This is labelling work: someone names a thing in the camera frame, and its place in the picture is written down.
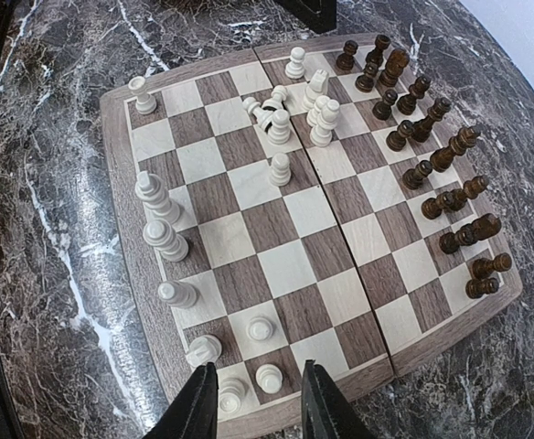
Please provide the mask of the white chess king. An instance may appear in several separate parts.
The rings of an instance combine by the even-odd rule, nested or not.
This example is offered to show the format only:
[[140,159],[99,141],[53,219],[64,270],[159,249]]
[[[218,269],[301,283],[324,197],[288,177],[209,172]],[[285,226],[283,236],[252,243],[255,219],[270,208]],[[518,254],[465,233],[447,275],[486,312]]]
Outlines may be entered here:
[[158,175],[146,170],[139,172],[136,177],[134,192],[154,219],[166,220],[170,224],[178,222],[181,216],[181,207],[170,198]]

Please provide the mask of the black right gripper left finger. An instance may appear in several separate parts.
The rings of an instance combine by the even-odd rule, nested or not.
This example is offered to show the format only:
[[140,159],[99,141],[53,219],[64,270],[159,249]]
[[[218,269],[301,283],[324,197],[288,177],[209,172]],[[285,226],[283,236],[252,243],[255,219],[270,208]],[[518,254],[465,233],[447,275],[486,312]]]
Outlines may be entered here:
[[216,438],[218,390],[215,364],[209,362],[198,366],[144,439]]

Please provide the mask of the white chess rook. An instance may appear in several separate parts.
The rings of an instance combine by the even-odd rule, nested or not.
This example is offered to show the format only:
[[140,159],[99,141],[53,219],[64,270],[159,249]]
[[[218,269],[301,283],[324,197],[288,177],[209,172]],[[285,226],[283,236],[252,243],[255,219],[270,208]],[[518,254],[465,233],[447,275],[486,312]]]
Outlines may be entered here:
[[152,113],[156,107],[157,102],[155,97],[146,89],[146,78],[143,76],[136,76],[128,82],[128,89],[136,98],[135,108],[141,115]]
[[219,384],[219,410],[223,415],[233,415],[240,411],[246,395],[246,387],[242,380],[226,378]]

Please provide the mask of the white chess knight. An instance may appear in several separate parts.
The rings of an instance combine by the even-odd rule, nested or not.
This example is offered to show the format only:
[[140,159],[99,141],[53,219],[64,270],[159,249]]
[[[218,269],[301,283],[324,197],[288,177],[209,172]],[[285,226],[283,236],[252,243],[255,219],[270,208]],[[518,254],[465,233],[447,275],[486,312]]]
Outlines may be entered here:
[[191,367],[198,367],[209,362],[215,363],[222,353],[220,340],[213,335],[202,335],[189,345],[186,359]]

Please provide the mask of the white chess bishop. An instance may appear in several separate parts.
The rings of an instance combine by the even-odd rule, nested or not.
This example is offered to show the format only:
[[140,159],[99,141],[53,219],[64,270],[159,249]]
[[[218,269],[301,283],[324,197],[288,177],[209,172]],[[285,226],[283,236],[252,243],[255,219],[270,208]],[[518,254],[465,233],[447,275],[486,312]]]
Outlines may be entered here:
[[189,308],[198,299],[198,291],[188,283],[181,281],[165,281],[157,287],[158,296],[176,308]]
[[170,262],[180,262],[188,254],[189,247],[186,239],[179,235],[165,219],[148,221],[144,226],[143,237],[148,245]]

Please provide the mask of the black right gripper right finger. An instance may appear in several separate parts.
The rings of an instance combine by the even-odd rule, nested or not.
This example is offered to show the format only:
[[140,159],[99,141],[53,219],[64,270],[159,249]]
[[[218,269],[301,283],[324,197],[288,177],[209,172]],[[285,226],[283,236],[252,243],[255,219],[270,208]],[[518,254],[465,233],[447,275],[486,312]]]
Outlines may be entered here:
[[303,438],[374,438],[326,369],[312,359],[304,364],[301,405]]

